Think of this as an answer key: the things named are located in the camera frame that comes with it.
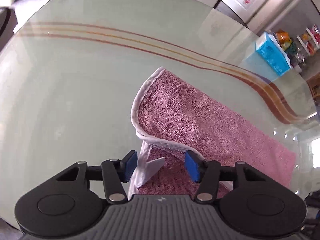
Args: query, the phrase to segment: round black disc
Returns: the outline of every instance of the round black disc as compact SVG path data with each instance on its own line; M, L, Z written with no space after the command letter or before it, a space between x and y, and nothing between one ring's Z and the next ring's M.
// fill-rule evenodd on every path
M15 216L25 233L74 235L92 226L103 211L101 199L84 187L38 187L19 199Z
M231 227L249 236L281 237L300 229L307 214L304 201L282 186L253 181L225 195L219 203Z

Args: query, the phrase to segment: brown stripe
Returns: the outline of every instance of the brown stripe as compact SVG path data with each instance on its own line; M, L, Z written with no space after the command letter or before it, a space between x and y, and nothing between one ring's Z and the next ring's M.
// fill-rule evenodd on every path
M204 70L210 70L210 71L215 71L215 72L227 74L229 76L237 78L238 80L240 80L240 81L248 84L250 87L252 87L262 97L262 99L265 101L265 103L267 104L267 106L270 109L270 111L274 114L274 116L280 122L282 122L284 124L291 124L291 122L289 122L286 118L283 117L283 115L279 112L279 110L274 105L273 101L269 98L268 94L261 87L259 87L258 85L254 84L253 82L251 82L249 80L246 80L244 78L238 77L236 75L232 75L230 73L225 73L223 71L219 71L219 70L215 70L215 69L211 69L211 68L200 67L200 66L188 63L188 62L180 60L180 59L169 57L167 55L163 55L163 54L152 52L152 51L149 51L149 50L136 48L136 47L133 47L133 46L124 45L124 44L111 42L111 41L104 41L104 40L98 40L98 39L86 38L86 37L69 36L69 35L62 35L62 34L44 34L44 33L39 33L39 34L25 33L25 34L20 34L20 36L27 36L27 37L36 37L36 36L37 37L55 37L55 38L69 38L69 39L77 39L77 40L85 40L85 41L97 41L97 42L101 42L101 43L112 44L112 45L117 45L117 46L121 46L121 47L130 48L130 49L140 50L140 51L143 51L143 52L148 52L148 53L155 54L155 55L158 55L158 56L161 56L161 57L165 57L165 58L168 58L168 59L179 61L181 63L190 65L190 66L195 67L195 68L204 69Z
M102 35L102 36L107 36L107 37L112 37L112 38L118 38L118 39L123 39L123 40L126 40L126 41L133 41L133 42L137 42L137 43L140 43L140 44L144 44L144 45L148 45L148 46L152 46L152 47L155 47L155 48L159 48L159 49L163 49L163 50L166 50L166 51L169 51L169 52L172 52L172 53L175 53L175 54L178 54L178 55L181 55L181 56L184 56L184 57L187 57L187 58L190 58L192 60L195 60L195 61L198 61L198 62L201 62L201 63L205 63L205 64L209 64L209 65L214 65L214 66L217 66L219 68L222 68L224 70L227 70L227 71L231 71L231 72L234 72L234 74L236 76L243 76L245 79L248 79L249 81L253 82L254 84L260 86L263 90L265 90L267 92L267 94L269 95L269 97L273 100L273 102L275 103L276 106L279 107L279 111L283 113L283 115L289 115L289 119L293 119L295 120L296 118L292 115L290 115L290 113L287 111L287 109L284 107L284 105L281 103L281 100L280 98L278 97L278 95L274 92L274 90L270 87L270 86L266 86L265 84L263 84L261 82L261 80L257 80L255 77L253 77L252 75L248 74L248 73L244 73L240 70L234 70L234 69L230 69L228 67L225 67L225 66L221 66L221 65L217 65L217 64L213 64L213 63L210 63L208 61L203 61L203 60L199 60L197 58L194 58L194 57L191 57L191 56L188 56L188 55L185 55L183 53L180 53L180 52L177 52L177 51L174 51L174 50L171 50L171 49L167 49L167 48L164 48L164 47L161 47L161 46L158 46L158 45L154 45L154 44L151 44L151 43L147 43L147 42L144 42L144 41L139 41L139 40L136 40L136 39L131 39L131 38L125 38L125 37L121 37L121 36L117 36L117 35L112 35L112 34L106 34L106 33L100 33L100 32L92 32L92 31L88 31L88 30L78 30L78 29L74 29L74 28L66 28L65 26L63 28L55 28L55 27L42 27L42 26L32 26L32 30L34 29L39 29L39 30L49 30L49 31L69 31L69 32L76 32L76 33L88 33L88 34L96 34L96 35Z
M166 43L166 44L175 46L175 47L177 47L177 48L190 51L190 52L195 53L195 54L197 54L197 55L200 55L200 56L202 56L202 57L206 57L206 58L209 58L209 59L212 59L212 60L215 60L215 61L218 61L218 62L227 64L227 65L236 67L236 68L240 68L240 69L242 69L242 70L244 70L244 71L247 71L247 72L249 72L249 73L251 73L251 74L254 74L255 76L261 78L263 81L267 81L266 83L276 92L276 94L277 94L278 97L280 98L280 101L282 102L282 104L284 105L284 107L286 108L286 110L287 110L290 114L292 114L293 116L299 117L299 116L292 110L292 108L289 106L288 102L287 102L286 99L284 98L284 95L282 94L282 92L279 90L279 88L278 88L273 82L271 82L271 81L268 80L267 78L265 78L265 77L263 77L263 76L255 73L255 72L252 72L252 71L250 71L250 70L246 70L246 69L241 68L241 67L239 67L239 66L236 66L236 65L233 65L233 64L230 64L230 63L227 63L227 62L224 62L224 61L221 61L221 60L218 60L218 59L215 59L215 58L212 58L212 57L203 55L203 54L201 54L201 53L192 51L192 50L190 50L190 49L184 48L184 47L179 46L179 45L175 45L175 44L170 43L170 42L167 42L167 41L162 41L162 40L160 40L160 39L153 38L153 37L150 37L150 36L146 36L146 35L143 35L143 34L134 33L134 32L129 32L129 31L125 31L125 30L119 30L119 29L116 29L116 28L110 28L110 27L104 27L104 26L92 25L92 24L81 24L81 23L64 23L64 22L39 22L39 23L40 23L40 24L44 24L44 25L47 24L47 25L70 25L70 26L93 27L93 28L98 28L98 29L105 29L105 30L112 30L112 31L117 31L117 32L122 32L122 33L133 34L133 35L137 35L137 36L140 36L140 37L144 37L144 38L152 39L152 40L155 40L155 41L163 42L163 43Z

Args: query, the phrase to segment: window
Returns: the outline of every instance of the window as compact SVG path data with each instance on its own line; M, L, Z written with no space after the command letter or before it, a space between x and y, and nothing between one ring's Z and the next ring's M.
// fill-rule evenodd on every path
M313 154L313 167L320 167L320 138L311 142L311 150Z

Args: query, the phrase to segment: gray ribbed plate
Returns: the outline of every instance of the gray ribbed plate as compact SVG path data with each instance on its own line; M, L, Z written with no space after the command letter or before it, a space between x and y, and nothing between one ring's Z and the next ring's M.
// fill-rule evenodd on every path
M38 240L25 235L23 240ZM189 195L135 195L108 208L92 228L66 240L249 240L229 228L212 206L194 203ZM286 240L306 239L295 234Z

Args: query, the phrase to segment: blue gripper pad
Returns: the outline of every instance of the blue gripper pad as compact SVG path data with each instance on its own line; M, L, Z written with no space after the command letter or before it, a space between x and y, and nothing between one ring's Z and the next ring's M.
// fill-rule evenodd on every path
M124 178L126 181L130 180L134 170L137 167L137 162L138 162L138 154L137 152L134 152L134 154L125 163Z
M184 156L184 167L187 169L191 180L195 183L199 183L200 171L198 170L198 164L193 160L188 152L186 152Z

